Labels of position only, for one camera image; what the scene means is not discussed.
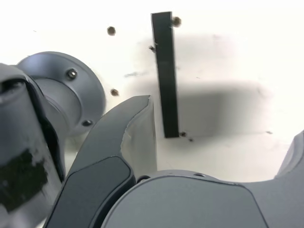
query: white surface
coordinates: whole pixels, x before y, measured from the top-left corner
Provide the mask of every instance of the white surface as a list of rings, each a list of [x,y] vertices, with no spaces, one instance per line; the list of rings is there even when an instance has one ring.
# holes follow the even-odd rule
[[[40,51],[73,55],[100,78],[107,111],[134,95],[155,103],[158,169],[186,169],[228,181],[274,177],[304,129],[303,6],[292,1],[23,1],[0,15],[0,61]],[[171,10],[180,131],[164,139],[150,13]],[[107,34],[108,26],[116,35]],[[110,90],[119,91],[119,97]],[[67,166],[79,139],[68,141]]]

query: small hole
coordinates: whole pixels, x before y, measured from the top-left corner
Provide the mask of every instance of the small hole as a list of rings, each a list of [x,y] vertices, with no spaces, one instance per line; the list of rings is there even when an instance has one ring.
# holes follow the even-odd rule
[[[195,173],[193,176],[206,177],[204,174],[201,174],[201,173]]]
[[[179,27],[181,25],[181,19],[179,17],[173,17],[172,25],[174,27]]]
[[[111,89],[112,96],[119,96],[119,92],[117,89]]]
[[[110,36],[115,36],[116,30],[114,27],[112,26],[108,27],[107,31]]]

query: brown screw hole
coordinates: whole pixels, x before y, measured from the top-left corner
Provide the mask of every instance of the brown screw hole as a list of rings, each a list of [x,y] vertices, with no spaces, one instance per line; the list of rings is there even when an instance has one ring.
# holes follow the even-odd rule
[[[117,89],[111,89],[112,96],[119,96],[119,92]]]
[[[112,26],[108,27],[107,31],[110,36],[115,36],[116,30],[114,27]]]
[[[186,137],[186,136],[187,136],[187,133],[181,132],[181,133],[180,133],[180,136],[181,136],[181,137]]]
[[[149,46],[149,49],[150,49],[153,53],[155,53],[155,48],[154,48],[153,46]]]
[[[179,27],[181,25],[181,19],[179,17],[173,17],[172,25],[174,27]]]

